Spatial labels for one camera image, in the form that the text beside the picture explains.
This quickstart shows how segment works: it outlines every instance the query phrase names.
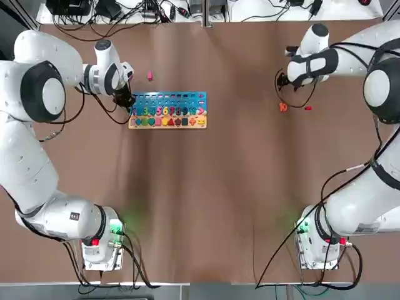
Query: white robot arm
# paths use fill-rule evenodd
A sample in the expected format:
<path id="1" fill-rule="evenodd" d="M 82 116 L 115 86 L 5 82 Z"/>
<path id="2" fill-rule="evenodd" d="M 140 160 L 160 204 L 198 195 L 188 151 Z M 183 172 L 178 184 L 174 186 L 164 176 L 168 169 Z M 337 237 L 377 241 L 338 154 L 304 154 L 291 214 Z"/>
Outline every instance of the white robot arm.
<path id="1" fill-rule="evenodd" d="M 0 185 L 14 201 L 16 220 L 45 236 L 81 239 L 87 269 L 120 269 L 122 250 L 115 245 L 124 228 L 118 215 L 57 190 L 58 174 L 35 138 L 33 122 L 61 115 L 65 86 L 114 95 L 117 104 L 129 108 L 133 69 L 119 62 L 110 41 L 96 44 L 98 64 L 88 67 L 73 47 L 36 31 L 22 32 L 14 53 L 14 61 L 0 61 Z"/>
<path id="2" fill-rule="evenodd" d="M 400 231 L 400 21 L 372 26 L 331 46 L 328 37 L 324 25 L 314 24 L 299 47 L 288 47 L 292 58 L 278 86 L 299 88 L 329 76 L 364 76 L 367 106 L 381 122 L 395 124 L 396 132 L 380 157 L 371 159 L 371 167 L 330 196 L 324 209 L 319 206 L 308 217 L 311 207 L 304 210 L 297 232 L 303 269 L 333 268 L 340 237 Z"/>

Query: black cable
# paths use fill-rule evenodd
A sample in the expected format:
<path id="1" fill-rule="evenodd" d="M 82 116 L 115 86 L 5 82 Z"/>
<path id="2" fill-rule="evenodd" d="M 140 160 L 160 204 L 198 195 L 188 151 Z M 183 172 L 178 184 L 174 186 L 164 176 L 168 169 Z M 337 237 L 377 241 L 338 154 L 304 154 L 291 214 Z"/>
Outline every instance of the black cable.
<path id="1" fill-rule="evenodd" d="M 285 4 L 285 6 L 280 6 L 280 5 L 275 5 L 275 4 L 273 4 L 273 2 L 271 1 L 271 0 L 268 0 L 268 2 L 271 4 L 271 6 L 272 7 L 274 7 L 274 8 L 286 8 L 286 4 Z"/>
<path id="2" fill-rule="evenodd" d="M 287 9 L 286 9 L 282 14 L 280 14 L 279 17 L 277 17 L 275 21 L 278 21 L 278 20 L 281 18 L 281 16 L 283 16 L 284 14 L 286 14 L 286 13 L 289 11 L 290 7 L 291 7 L 291 5 L 290 5 L 290 3 L 289 3 L 289 5 L 287 6 Z"/>
<path id="3" fill-rule="evenodd" d="M 133 244 L 132 244 L 132 241 L 131 241 L 131 238 L 126 234 L 125 235 L 126 237 L 127 237 L 127 240 L 128 240 L 128 242 L 129 242 L 129 245 L 130 245 L 130 247 L 131 247 L 131 249 L 132 249 L 132 253 L 134 252 L 134 248 L 133 248 Z M 136 281 L 138 281 L 138 277 L 139 277 L 139 274 L 140 274 L 140 272 L 139 272 L 139 269 L 137 270 L 137 276 L 135 277 L 135 264 L 133 263 L 132 264 L 132 269 L 133 269 L 133 283 L 132 283 L 132 288 L 134 289 L 134 290 L 138 290 L 138 289 L 140 289 L 140 286 L 136 286 Z"/>
<path id="4" fill-rule="evenodd" d="M 286 8 L 286 7 L 283 7 L 283 8 L 282 8 L 279 12 L 277 12 L 276 14 L 271 14 L 271 15 L 269 15 L 269 16 L 250 16 L 250 17 L 247 17 L 246 19 L 243 19 L 241 22 L 247 21 L 248 19 L 252 19 L 252 18 L 270 18 L 270 17 L 274 17 L 274 16 L 277 16 L 277 15 L 281 14 L 281 13 L 284 11 L 285 8 Z"/>
<path id="5" fill-rule="evenodd" d="M 84 90 L 83 84 L 79 83 L 79 85 L 81 86 L 81 89 L 82 89 L 82 91 L 83 91 L 83 90 Z M 47 124 L 67 124 L 67 123 L 70 123 L 70 122 L 72 122 L 73 120 L 75 120 L 75 119 L 81 114 L 84 105 L 85 105 L 85 93 L 82 92 L 82 106 L 81 106 L 81 108 L 79 109 L 79 111 L 75 114 L 75 116 L 73 116 L 71 119 L 68 119 L 68 120 L 66 120 L 66 121 L 64 120 L 64 121 L 62 121 L 62 122 L 53 121 L 53 122 L 46 122 L 46 123 L 47 123 Z"/>
<path id="6" fill-rule="evenodd" d="M 24 26 L 26 29 L 31 29 L 28 26 L 29 24 L 26 22 L 25 19 L 22 19 L 20 14 L 13 11 L 10 7 L 5 5 L 2 1 L 0 1 L 0 9 L 2 11 L 4 11 L 6 14 L 8 14 L 10 17 L 12 17 L 15 21 L 17 21 L 20 25 Z"/>
<path id="7" fill-rule="evenodd" d="M 65 128 L 65 120 L 67 118 L 67 112 L 65 110 L 65 106 L 64 106 L 64 109 L 62 111 L 64 112 L 64 123 L 62 124 L 61 129 L 59 131 L 55 131 L 55 132 L 51 133 L 50 135 L 46 136 L 44 139 L 40 139 L 39 140 L 40 143 L 43 143 L 43 142 L 46 142 L 46 141 L 50 141 L 51 139 L 54 139 L 56 136 L 58 136 L 60 133 L 62 133 L 62 131 Z"/>
<path id="8" fill-rule="evenodd" d="M 365 61 L 363 61 L 363 59 L 361 57 L 359 57 L 356 53 L 352 52 L 351 50 L 345 48 L 345 47 L 341 47 L 341 46 L 337 46 L 337 45 L 330 45 L 329 48 L 333 48 L 333 49 L 340 49 L 343 51 L 346 51 L 347 53 L 351 54 L 352 56 L 354 56 L 366 69 L 368 69 L 368 65 Z"/>
<path id="9" fill-rule="evenodd" d="M 92 24 L 97 16 L 98 16 L 97 14 L 93 14 L 85 23 L 83 23 L 80 26 L 75 27 L 75 28 L 65 28 L 65 27 L 61 27 L 59 24 L 57 24 L 57 26 L 59 26 L 64 31 L 77 31 L 77 30 L 80 30 L 80 29 L 82 29 L 83 27 L 85 27 L 87 25 Z M 56 25 L 56 19 L 55 19 L 54 15 L 52 16 L 52 22 L 54 23 L 54 25 Z"/>
<path id="10" fill-rule="evenodd" d="M 129 241 L 130 245 L 132 245 L 132 241 L 131 238 L 127 235 L 124 234 L 124 236 L 127 238 L 127 240 Z M 143 274 L 141 265 L 139 264 L 138 260 L 136 259 L 135 255 L 133 254 L 133 251 L 131 251 L 128 247 L 126 247 L 125 245 L 122 245 L 122 248 L 128 252 L 128 254 L 132 257 L 133 263 L 136 265 L 137 267 L 137 271 L 140 274 L 140 277 L 142 278 L 143 282 L 145 283 L 145 285 L 149 288 L 149 289 L 157 289 L 160 288 L 161 286 L 153 286 L 149 280 L 147 279 L 147 277 Z"/>
<path id="11" fill-rule="evenodd" d="M 349 291 L 350 289 L 354 289 L 358 285 L 361 279 L 361 275 L 363 274 L 363 256 L 361 255 L 361 251 L 358 249 L 356 245 L 353 244 L 352 248 L 356 250 L 359 261 L 358 272 L 354 282 L 349 286 L 333 286 L 332 284 L 325 284 L 325 283 L 321 283 L 320 286 L 324 286 L 325 288 L 329 289 L 335 289 L 337 291 Z"/>
<path id="12" fill-rule="evenodd" d="M 366 44 L 359 44 L 357 42 L 335 42 L 335 43 L 331 44 L 331 46 L 355 46 L 355 47 L 360 47 L 360 48 L 365 48 L 365 49 L 370 49 L 370 50 L 378 50 L 379 49 L 379 47 L 366 45 Z M 400 53 L 393 51 L 393 50 L 386 50 L 385 53 L 400 56 Z"/>
<path id="13" fill-rule="evenodd" d="M 24 20 L 24 22 L 26 23 L 25 28 L 28 29 L 32 29 L 34 30 L 34 28 L 30 25 L 30 23 L 25 19 L 25 17 L 18 11 L 18 8 L 15 6 L 15 4 L 13 2 L 11 2 L 10 0 L 8 0 L 8 2 L 10 2 L 10 4 L 13 6 L 13 8 L 18 12 L 17 14 L 19 15 L 19 17 Z"/>
<path id="14" fill-rule="evenodd" d="M 389 138 L 389 140 L 387 141 L 387 143 L 382 147 L 382 149 L 377 153 L 376 155 L 376 159 L 378 159 L 382 153 L 390 146 L 390 144 L 393 142 L 393 140 L 398 136 L 398 134 L 400 133 L 400 127 L 396 129 L 396 131 L 394 132 L 394 134 Z M 327 198 L 329 198 L 330 196 L 332 196 L 334 193 L 336 193 L 338 190 L 342 189 L 343 187 L 347 186 L 349 183 L 353 182 L 354 180 L 356 180 L 359 176 L 361 176 L 362 174 L 364 174 L 369 168 L 371 167 L 370 164 L 367 164 L 366 167 L 364 169 L 362 169 L 361 171 L 359 171 L 355 176 L 353 176 L 352 178 L 348 179 L 347 181 L 345 181 L 344 183 L 342 183 L 340 186 L 338 186 L 336 189 L 334 189 L 333 191 L 331 191 L 327 196 L 323 197 L 323 199 L 321 201 L 319 201 L 316 205 L 314 205 L 312 207 L 312 209 L 304 216 L 304 218 L 308 217 L 321 203 L 323 203 L 323 201 L 325 201 Z M 345 173 L 346 170 L 341 170 L 338 171 L 336 173 L 334 173 L 333 175 L 331 175 L 327 181 L 324 183 L 324 185 L 326 185 L 332 178 L 336 177 L 339 174 Z M 258 288 L 263 288 L 265 286 L 269 286 L 268 284 L 263 284 L 260 285 L 261 281 L 263 280 L 263 277 L 266 273 L 266 271 L 268 270 L 269 265 L 272 263 L 273 259 L 275 258 L 275 256 L 278 254 L 279 250 L 281 250 L 281 248 L 283 247 L 283 245 L 285 245 L 286 241 L 291 237 L 291 235 L 298 229 L 298 227 L 301 225 L 301 222 L 299 224 L 297 224 L 290 232 L 289 234 L 285 237 L 285 239 L 283 240 L 283 242 L 278 246 L 278 248 L 275 250 L 275 252 L 273 253 L 273 255 L 271 256 L 271 258 L 269 259 L 266 267 L 264 268 L 264 271 L 262 272 L 259 281 L 257 282 L 256 285 L 256 289 Z"/>
<path id="15" fill-rule="evenodd" d="M 294 104 L 289 104 L 286 102 L 286 100 L 284 100 L 281 95 L 279 95 L 279 91 L 278 88 L 276 86 L 276 78 L 278 77 L 279 72 L 281 72 L 282 69 L 279 69 L 278 72 L 275 74 L 275 79 L 274 79 L 274 87 L 275 87 L 275 92 L 276 95 L 278 96 L 279 100 L 281 100 L 281 102 L 283 102 L 284 104 L 286 104 L 287 106 L 289 106 L 290 108 L 303 108 L 305 105 L 307 105 L 307 103 L 310 101 L 311 97 L 314 94 L 315 88 L 317 86 L 318 81 L 314 80 L 314 86 L 312 87 L 312 90 L 310 92 L 310 95 L 308 96 L 307 100 L 305 100 L 304 103 L 302 103 L 301 105 L 294 105 Z"/>
<path id="16" fill-rule="evenodd" d="M 110 115 L 109 111 L 108 111 L 107 108 L 104 106 L 104 104 L 101 102 L 101 100 L 99 99 L 99 97 L 98 97 L 97 95 L 95 95 L 95 94 L 92 94 L 92 96 L 93 96 L 94 99 L 96 99 L 97 103 L 99 103 L 99 105 L 101 106 L 101 108 L 103 109 L 103 111 L 107 114 L 107 116 L 108 116 L 111 120 L 113 120 L 115 123 L 120 124 L 120 125 L 124 125 L 124 124 L 128 123 L 129 120 L 131 119 L 132 113 L 129 114 L 129 116 L 128 116 L 128 118 L 126 119 L 126 121 L 120 122 L 120 121 L 115 120 L 115 119 Z"/>
<path id="17" fill-rule="evenodd" d="M 72 34 L 69 34 L 69 33 L 66 32 L 61 26 L 59 26 L 56 22 L 54 22 L 54 25 L 55 25 L 55 26 L 57 27 L 57 29 L 60 30 L 62 33 L 66 34 L 66 35 L 68 35 L 69 37 L 71 37 L 71 38 L 73 38 L 73 39 L 76 39 L 76 40 L 78 40 L 78 41 L 82 41 L 82 42 L 97 42 L 97 41 L 100 41 L 100 40 L 102 40 L 102 39 L 104 39 L 104 38 L 110 38 L 111 36 L 115 35 L 115 34 L 118 33 L 119 31 L 126 30 L 126 29 L 130 29 L 130 28 L 133 28 L 133 27 L 138 26 L 138 25 L 140 25 L 140 24 L 156 24 L 156 23 L 159 21 L 158 19 L 156 19 L 154 22 L 140 22 L 140 23 L 136 23 L 136 24 L 133 24 L 132 26 L 123 27 L 123 28 L 120 28 L 120 29 L 114 31 L 113 33 L 110 33 L 110 32 L 114 29 L 114 27 L 115 27 L 116 25 L 118 25 L 119 23 L 121 23 L 124 19 L 130 18 L 133 14 L 138 13 L 138 12 L 139 12 L 139 8 L 141 8 L 142 6 L 143 6 L 143 1 L 140 2 L 133 10 L 131 10 L 131 11 L 129 11 L 127 14 L 125 14 L 121 19 L 119 19 L 118 21 L 116 21 L 116 22 L 111 26 L 111 28 L 109 28 L 109 30 L 107 31 L 106 34 L 100 34 L 100 33 L 98 33 L 98 32 L 95 32 L 98 36 L 101 36 L 101 38 L 98 38 L 98 39 L 82 39 L 82 38 L 80 38 L 80 37 L 76 37 L 76 36 L 73 36 Z"/>
<path id="18" fill-rule="evenodd" d="M 115 106 L 114 106 L 114 108 L 112 109 L 112 110 L 107 110 L 107 112 L 109 112 L 109 113 L 113 113 L 116 109 L 117 109 L 117 104 L 115 104 Z"/>
<path id="19" fill-rule="evenodd" d="M 308 5 L 308 6 L 306 6 L 306 7 L 304 7 L 304 6 L 300 6 L 300 7 L 303 8 L 303 9 L 309 9 L 312 5 L 313 5 L 313 4 L 311 3 L 310 5 Z"/>

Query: number sorting board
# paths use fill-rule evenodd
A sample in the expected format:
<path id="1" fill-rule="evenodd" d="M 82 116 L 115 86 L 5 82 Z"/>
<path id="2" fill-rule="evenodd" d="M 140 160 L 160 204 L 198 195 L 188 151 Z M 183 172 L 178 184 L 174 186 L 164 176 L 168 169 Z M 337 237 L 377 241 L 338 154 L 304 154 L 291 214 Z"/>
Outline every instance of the number sorting board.
<path id="1" fill-rule="evenodd" d="M 130 129 L 207 128 L 206 92 L 136 92 Z"/>

